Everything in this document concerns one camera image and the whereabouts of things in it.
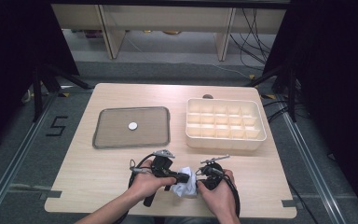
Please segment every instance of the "wooden table top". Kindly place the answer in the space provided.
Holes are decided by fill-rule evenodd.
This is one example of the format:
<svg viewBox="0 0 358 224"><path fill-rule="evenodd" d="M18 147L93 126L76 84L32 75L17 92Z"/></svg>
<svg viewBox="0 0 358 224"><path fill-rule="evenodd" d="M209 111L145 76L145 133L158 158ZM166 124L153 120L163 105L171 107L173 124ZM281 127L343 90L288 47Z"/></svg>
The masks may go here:
<svg viewBox="0 0 358 224"><path fill-rule="evenodd" d="M192 148L186 144L186 104L188 99L210 94L214 99L247 100L258 104L267 139L255 151ZM92 138L100 112L106 108L165 106L170 111L171 142L165 147L95 149ZM200 161L226 154L229 159L218 162L232 170L241 198L241 217L293 218L295 207L284 207L292 201L281 160L269 124L254 88L179 86L145 84L98 84L75 136L69 146L52 190L61 191L59 198L48 198L48 212L91 213L124 192L131 175L130 160L139 162L146 155L168 149L176 156L171 170L189 166L197 171ZM180 198L161 188L151 207L138 203L132 215L212 217L200 196Z"/></svg>

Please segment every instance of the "person's left hand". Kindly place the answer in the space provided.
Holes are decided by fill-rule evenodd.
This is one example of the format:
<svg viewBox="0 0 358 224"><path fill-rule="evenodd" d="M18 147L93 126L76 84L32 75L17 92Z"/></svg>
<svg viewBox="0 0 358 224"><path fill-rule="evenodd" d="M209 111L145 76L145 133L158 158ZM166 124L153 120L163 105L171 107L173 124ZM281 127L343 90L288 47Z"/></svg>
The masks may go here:
<svg viewBox="0 0 358 224"><path fill-rule="evenodd" d="M152 161L145 161L141 167L151 167ZM156 191L167 185L173 185L176 182L176 179L173 177L155 177L151 173L147 174L138 174L132 182L131 187L128 189L131 193L137 195L139 200L153 195Z"/></svg>

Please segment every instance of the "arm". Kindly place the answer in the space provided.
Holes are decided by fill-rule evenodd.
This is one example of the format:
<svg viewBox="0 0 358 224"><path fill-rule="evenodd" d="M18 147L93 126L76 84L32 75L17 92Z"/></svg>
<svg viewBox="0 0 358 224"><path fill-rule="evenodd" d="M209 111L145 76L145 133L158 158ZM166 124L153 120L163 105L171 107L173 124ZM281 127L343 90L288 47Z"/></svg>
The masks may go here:
<svg viewBox="0 0 358 224"><path fill-rule="evenodd" d="M152 161L147 160L142 167L150 167L151 163ZM113 223L138 202L154 194L162 186L173 185L175 181L173 177L157 178L152 174L138 174L131 187L123 194L79 220L77 224Z"/></svg>
<svg viewBox="0 0 358 224"><path fill-rule="evenodd" d="M231 171L225 170L235 186L234 176ZM220 223L239 224L240 220L235 214L235 201L226 181L220 181L217 188L208 190L202 182L198 181L199 192L206 202L209 210L217 217Z"/></svg>

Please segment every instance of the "white storage box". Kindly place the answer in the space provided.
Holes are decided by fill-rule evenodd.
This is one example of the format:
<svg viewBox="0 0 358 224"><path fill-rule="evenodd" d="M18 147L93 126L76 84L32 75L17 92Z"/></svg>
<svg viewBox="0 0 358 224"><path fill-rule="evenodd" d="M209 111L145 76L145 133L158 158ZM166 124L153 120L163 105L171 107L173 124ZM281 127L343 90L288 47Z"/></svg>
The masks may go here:
<svg viewBox="0 0 358 224"><path fill-rule="evenodd" d="M255 150L267 137L253 101L190 99L186 116L190 147Z"/></svg>

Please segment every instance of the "crumpled white cloth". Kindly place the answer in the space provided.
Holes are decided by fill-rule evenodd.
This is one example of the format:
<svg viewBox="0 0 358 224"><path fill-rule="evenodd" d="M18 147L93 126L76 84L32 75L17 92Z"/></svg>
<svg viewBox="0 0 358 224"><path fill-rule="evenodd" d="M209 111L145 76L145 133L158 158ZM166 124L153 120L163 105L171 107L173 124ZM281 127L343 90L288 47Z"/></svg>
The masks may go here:
<svg viewBox="0 0 358 224"><path fill-rule="evenodd" d="M190 176L188 182L185 183L177 183L176 185L172 185L171 189L173 193L177 196L182 197L184 195L197 195L196 188L196 174L190 170L190 167L180 168L178 173L184 173Z"/></svg>

